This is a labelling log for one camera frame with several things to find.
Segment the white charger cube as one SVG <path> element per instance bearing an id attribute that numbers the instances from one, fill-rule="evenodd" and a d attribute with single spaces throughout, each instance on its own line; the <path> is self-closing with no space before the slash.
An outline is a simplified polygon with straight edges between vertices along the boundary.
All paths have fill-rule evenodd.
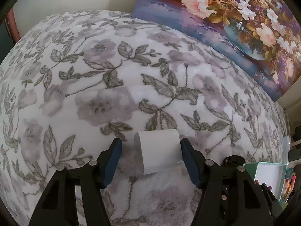
<path id="1" fill-rule="evenodd" d="M 176 129 L 137 132 L 134 141 L 143 174 L 157 173 L 182 162 L 180 136 Z"/>

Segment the black toy car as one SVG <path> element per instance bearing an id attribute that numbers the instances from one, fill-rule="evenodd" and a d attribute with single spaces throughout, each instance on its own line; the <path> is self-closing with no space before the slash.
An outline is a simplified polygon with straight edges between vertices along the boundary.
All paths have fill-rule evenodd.
<path id="1" fill-rule="evenodd" d="M 244 157 L 238 155 L 232 155 L 232 156 L 225 157 L 221 166 L 222 167 L 238 167 L 238 166 L 244 167 L 244 165 L 245 165 Z"/>

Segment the teal shallow box tray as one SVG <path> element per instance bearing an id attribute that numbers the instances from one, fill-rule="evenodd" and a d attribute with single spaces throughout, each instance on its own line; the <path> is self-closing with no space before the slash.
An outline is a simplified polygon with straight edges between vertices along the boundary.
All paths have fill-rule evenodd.
<path id="1" fill-rule="evenodd" d="M 280 163 L 258 162 L 245 164 L 245 169 L 255 181 L 272 187 L 271 192 L 280 200 L 285 180 L 287 165 Z"/>

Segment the colourful toys pile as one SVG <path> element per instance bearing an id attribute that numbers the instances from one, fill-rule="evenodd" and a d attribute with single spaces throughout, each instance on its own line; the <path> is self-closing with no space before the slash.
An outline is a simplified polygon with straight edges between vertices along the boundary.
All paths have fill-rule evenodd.
<path id="1" fill-rule="evenodd" d="M 288 201 L 288 198 L 294 188 L 295 180 L 296 180 L 296 173 L 294 172 L 293 168 L 288 168 L 286 170 L 285 180 L 284 180 L 284 185 L 282 190 L 282 196 L 281 196 L 282 202 Z"/>

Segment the black plugged power adapter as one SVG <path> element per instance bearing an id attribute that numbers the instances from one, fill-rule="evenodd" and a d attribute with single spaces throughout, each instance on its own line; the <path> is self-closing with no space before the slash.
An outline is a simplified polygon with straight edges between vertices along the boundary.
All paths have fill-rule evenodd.
<path id="1" fill-rule="evenodd" d="M 288 161 L 292 162 L 292 161 L 296 161 L 299 160 L 301 157 L 301 149 L 294 149 L 294 150 L 290 150 L 288 153 Z"/>

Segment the white power strip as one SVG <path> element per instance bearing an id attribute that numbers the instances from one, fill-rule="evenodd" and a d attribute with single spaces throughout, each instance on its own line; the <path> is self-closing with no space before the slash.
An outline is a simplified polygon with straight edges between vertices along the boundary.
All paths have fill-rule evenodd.
<path id="1" fill-rule="evenodd" d="M 288 165 L 288 157 L 290 151 L 290 136 L 283 137 L 283 146 L 282 146 L 282 164 Z"/>

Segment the floral grey white blanket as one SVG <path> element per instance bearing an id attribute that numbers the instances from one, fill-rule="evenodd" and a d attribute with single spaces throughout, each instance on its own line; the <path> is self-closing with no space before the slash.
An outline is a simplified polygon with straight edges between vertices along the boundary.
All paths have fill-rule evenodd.
<path id="1" fill-rule="evenodd" d="M 142 175 L 134 135 L 176 129 L 219 163 L 282 160 L 282 107 L 243 69 L 169 27 L 114 11 L 32 27 L 1 63 L 1 199 L 19 225 L 59 165 L 85 165 L 120 138 L 102 192 L 113 225 L 190 225 L 201 198 L 185 166 Z"/>

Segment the floral painting canvas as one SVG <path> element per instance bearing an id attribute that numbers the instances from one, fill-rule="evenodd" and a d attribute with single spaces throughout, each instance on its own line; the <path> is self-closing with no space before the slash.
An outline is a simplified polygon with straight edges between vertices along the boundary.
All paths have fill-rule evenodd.
<path id="1" fill-rule="evenodd" d="M 274 101 L 300 77 L 300 23 L 284 0 L 136 0 L 133 14 L 211 46 Z"/>

